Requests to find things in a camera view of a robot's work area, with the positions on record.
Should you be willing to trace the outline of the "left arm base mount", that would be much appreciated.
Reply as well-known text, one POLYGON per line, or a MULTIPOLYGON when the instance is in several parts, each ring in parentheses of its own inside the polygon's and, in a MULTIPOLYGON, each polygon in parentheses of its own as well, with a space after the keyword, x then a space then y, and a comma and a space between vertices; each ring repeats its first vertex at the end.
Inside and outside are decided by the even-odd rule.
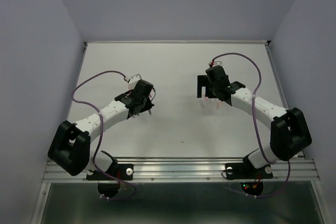
POLYGON ((86 173, 86 179, 97 182, 97 192, 106 201, 125 200, 137 193, 136 187, 130 183, 133 179, 134 165, 119 164, 118 160, 105 151, 100 151, 96 162, 103 165, 103 173, 92 167, 86 173))

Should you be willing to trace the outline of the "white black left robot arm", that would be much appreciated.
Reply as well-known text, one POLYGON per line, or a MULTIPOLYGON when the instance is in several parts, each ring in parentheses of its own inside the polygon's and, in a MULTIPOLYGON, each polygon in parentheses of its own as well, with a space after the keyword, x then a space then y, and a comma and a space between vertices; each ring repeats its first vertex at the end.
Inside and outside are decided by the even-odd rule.
POLYGON ((115 97, 106 107, 77 122, 63 121, 48 150, 48 157, 72 176, 84 170, 95 170, 98 158, 91 143, 116 125, 154 106, 150 94, 154 85, 138 80, 133 89, 115 97))

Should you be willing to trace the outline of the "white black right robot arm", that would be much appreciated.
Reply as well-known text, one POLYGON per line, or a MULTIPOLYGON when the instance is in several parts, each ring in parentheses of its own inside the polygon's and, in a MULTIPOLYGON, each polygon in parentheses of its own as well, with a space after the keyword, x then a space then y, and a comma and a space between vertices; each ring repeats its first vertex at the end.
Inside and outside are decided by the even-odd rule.
POLYGON ((222 66, 213 66, 197 76, 197 97, 217 98, 253 117, 270 130, 270 142, 260 146, 244 158, 241 170, 253 177, 260 168, 276 161, 288 161, 311 145, 312 138, 304 114, 298 108, 291 110, 274 105, 253 94, 244 84, 230 82, 222 66))

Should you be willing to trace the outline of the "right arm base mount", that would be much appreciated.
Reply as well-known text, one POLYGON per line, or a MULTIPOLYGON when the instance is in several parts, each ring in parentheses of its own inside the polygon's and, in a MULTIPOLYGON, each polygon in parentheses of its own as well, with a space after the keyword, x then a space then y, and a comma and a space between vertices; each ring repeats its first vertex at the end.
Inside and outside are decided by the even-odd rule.
POLYGON ((221 176, 226 180, 242 180, 239 193, 254 198, 265 198, 261 195, 264 190, 263 179, 272 179, 273 173, 270 164, 255 168, 249 159, 244 157, 240 163, 226 163, 221 176))

